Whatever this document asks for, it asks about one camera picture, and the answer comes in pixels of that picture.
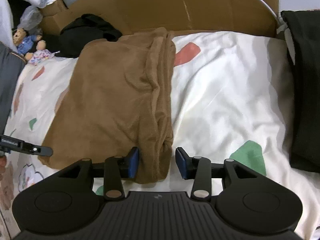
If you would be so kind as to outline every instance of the cardboard flap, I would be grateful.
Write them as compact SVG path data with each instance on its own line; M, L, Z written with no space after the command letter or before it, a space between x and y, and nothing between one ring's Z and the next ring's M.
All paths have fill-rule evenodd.
M279 0L265 2L278 11ZM92 13L123 34L163 26L173 31L225 30L273 37L277 27L258 0L78 0L68 11L53 16L54 25L63 28L82 14Z

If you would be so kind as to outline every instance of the floral print on sheet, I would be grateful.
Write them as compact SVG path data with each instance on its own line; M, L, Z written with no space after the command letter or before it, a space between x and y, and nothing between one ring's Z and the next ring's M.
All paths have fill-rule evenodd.
M26 164L25 166L23 166L19 175L18 190L19 192L22 192L26 188L32 186L33 184L36 184L43 179L44 176L39 171L35 170L33 164Z
M0 208L9 210L13 200L13 166L11 162L1 174L0 179Z

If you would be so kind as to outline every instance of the stuffed toy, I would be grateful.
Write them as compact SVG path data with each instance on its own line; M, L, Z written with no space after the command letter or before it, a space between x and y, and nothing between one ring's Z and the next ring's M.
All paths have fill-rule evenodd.
M18 28L13 32L13 44L18 49L18 53L21 55L25 55L29 50L31 50L33 43L36 41L40 41L42 38L41 35L28 35L28 33L22 29Z
M37 46L36 46L36 52L35 53L30 53L28 52L25 55L25 60L28 61L29 64L32 64L33 66L38 65L40 62L45 61L46 59L54 57L55 53L51 53L49 50L45 49L46 43L45 41L39 41Z

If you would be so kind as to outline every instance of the white bedsheet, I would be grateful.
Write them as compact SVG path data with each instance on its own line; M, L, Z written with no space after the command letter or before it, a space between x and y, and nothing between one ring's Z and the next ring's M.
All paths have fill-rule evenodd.
M311 239L320 225L320 175L289 165L293 84L285 42L231 32L192 34L173 41L177 57L185 61L174 68L172 77L173 155L176 147L183 147L190 156L212 162L231 157L294 191L303 203L296 233ZM76 62L59 60L24 72L19 107L7 123L6 135L14 131L13 137L41 144ZM45 71L32 80L43 66ZM126 181L125 190L190 193L193 181L181 179L173 155L165 180L148 185ZM55 172L35 156L11 154L10 162L14 195ZM102 183L95 179L93 190L99 192ZM221 181L213 179L212 193L221 190Z

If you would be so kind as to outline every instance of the folded blanket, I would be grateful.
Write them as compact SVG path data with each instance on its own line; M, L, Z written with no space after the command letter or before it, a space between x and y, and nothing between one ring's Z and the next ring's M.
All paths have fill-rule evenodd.
M43 143L54 154L39 157L42 163L62 169L82 158L103 162L137 146L136 181L164 179L172 153L172 37L158 28L88 43Z

